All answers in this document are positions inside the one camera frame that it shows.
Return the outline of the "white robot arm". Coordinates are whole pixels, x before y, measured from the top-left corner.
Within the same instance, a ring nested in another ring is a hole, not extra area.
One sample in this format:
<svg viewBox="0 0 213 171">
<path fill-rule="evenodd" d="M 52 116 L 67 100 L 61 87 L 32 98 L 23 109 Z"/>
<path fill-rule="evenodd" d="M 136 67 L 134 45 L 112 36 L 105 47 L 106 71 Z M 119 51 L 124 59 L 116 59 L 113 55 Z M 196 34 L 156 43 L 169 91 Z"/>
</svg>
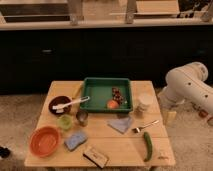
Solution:
<svg viewBox="0 0 213 171">
<path fill-rule="evenodd" d="M 211 114 L 207 123 L 213 127 L 213 87 L 205 83 L 208 69 L 201 62 L 192 62 L 171 69 L 165 76 L 166 86 L 158 94 L 165 109 L 190 100 L 206 113 Z"/>
</svg>

